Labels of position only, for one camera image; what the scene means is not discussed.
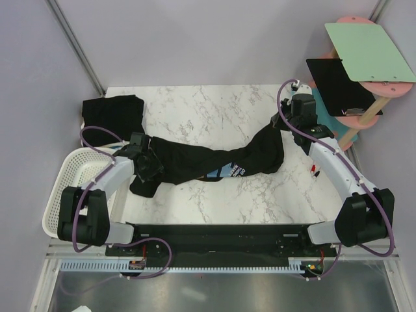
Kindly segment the black printed t shirt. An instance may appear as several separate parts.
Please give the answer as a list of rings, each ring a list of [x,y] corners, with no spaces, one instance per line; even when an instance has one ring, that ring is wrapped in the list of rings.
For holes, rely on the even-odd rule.
[[[284,160],[281,131],[272,123],[257,132],[247,146],[229,151],[170,142],[156,136],[150,140],[149,148],[160,160],[163,171],[146,182],[136,177],[129,187],[133,194],[145,198],[152,198],[161,183],[179,185],[194,179],[217,182],[224,177],[273,174]]]

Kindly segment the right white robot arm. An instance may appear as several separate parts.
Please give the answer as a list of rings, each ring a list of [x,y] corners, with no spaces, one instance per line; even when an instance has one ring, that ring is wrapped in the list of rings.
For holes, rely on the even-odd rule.
[[[391,254],[395,246],[393,193],[387,188],[377,188],[365,178],[346,158],[326,126],[299,130],[279,113],[272,117],[272,121],[280,129],[292,132],[296,144],[325,172],[343,201],[335,220],[308,227],[308,233],[297,241],[299,251],[307,256],[314,255],[321,244],[327,243],[360,246],[369,251],[365,245],[367,242],[387,237],[389,250],[379,256]]]

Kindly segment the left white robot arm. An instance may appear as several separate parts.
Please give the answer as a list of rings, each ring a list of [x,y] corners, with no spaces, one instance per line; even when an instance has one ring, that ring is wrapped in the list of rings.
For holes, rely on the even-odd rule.
[[[81,253],[91,246],[119,244],[127,255],[142,250],[142,239],[129,224],[112,222],[109,198],[132,176],[148,182],[163,171],[149,148],[126,145],[112,155],[109,164],[80,187],[66,187],[61,194],[57,236]]]

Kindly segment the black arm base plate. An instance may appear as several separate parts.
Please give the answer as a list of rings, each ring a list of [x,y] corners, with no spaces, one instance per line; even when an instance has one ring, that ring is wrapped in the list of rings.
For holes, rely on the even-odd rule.
[[[172,258],[241,252],[274,257],[333,257],[330,244],[314,245],[306,224],[133,224],[133,242],[160,238]]]

